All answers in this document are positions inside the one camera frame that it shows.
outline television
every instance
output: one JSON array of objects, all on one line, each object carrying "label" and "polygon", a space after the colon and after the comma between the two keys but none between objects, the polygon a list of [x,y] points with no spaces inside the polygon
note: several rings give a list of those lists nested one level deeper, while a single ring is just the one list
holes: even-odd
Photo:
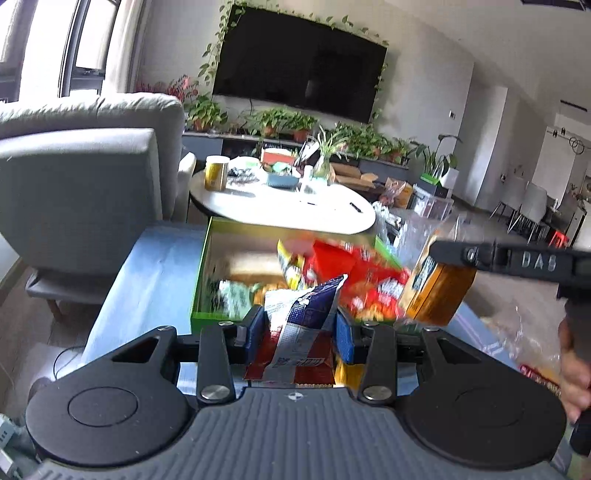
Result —
[{"label": "television", "polygon": [[386,48],[264,9],[232,7],[214,95],[283,103],[367,123]]}]

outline red stool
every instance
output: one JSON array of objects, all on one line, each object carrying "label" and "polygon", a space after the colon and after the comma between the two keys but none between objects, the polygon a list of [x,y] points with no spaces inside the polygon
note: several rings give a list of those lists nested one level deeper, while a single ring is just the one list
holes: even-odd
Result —
[{"label": "red stool", "polygon": [[563,233],[556,232],[554,234],[554,236],[552,237],[552,240],[550,242],[550,246],[556,247],[556,248],[566,248],[566,245],[568,243],[569,243],[569,237],[567,237]]}]

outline dining chair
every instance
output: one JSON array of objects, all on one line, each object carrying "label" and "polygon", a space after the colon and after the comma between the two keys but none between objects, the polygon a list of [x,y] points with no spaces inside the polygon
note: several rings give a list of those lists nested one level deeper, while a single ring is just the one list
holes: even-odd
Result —
[{"label": "dining chair", "polygon": [[503,210],[501,211],[501,215],[499,215],[499,219],[503,213],[505,213],[505,208],[509,207],[513,210],[513,213],[511,214],[511,220],[509,221],[509,223],[511,223],[513,221],[513,217],[519,211],[521,203],[523,202],[526,185],[527,183],[523,178],[517,177],[515,175],[509,175],[504,185],[501,201],[492,212],[491,218],[502,205]]},{"label": "dining chair", "polygon": [[527,188],[525,189],[525,195],[523,198],[523,203],[521,204],[521,209],[519,210],[519,215],[509,227],[509,231],[511,232],[511,230],[513,230],[519,221],[523,219],[530,220],[532,222],[532,227],[530,237],[527,241],[530,243],[535,229],[540,226],[540,222],[546,213],[547,196],[548,193],[543,188],[529,182]]}]

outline white plant pot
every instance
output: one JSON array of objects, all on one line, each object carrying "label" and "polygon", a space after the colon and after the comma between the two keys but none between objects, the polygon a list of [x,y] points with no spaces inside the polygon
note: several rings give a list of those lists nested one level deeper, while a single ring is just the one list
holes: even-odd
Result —
[{"label": "white plant pot", "polygon": [[447,173],[439,180],[441,186],[448,190],[453,190],[453,188],[456,186],[457,176],[459,175],[459,173],[459,170],[456,170],[455,168],[450,168],[447,171]]}]

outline blue tablecloth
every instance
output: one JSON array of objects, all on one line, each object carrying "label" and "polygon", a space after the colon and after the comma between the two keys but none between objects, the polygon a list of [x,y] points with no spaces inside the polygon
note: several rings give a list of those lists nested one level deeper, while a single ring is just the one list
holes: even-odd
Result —
[{"label": "blue tablecloth", "polygon": [[[190,312],[205,227],[162,223],[148,228],[135,244],[99,313],[82,365],[161,325],[191,333]],[[515,368],[507,352],[471,309],[462,303],[447,330]],[[399,392],[418,384],[414,367],[400,369]],[[195,394],[197,368],[182,364],[178,387]]]}]

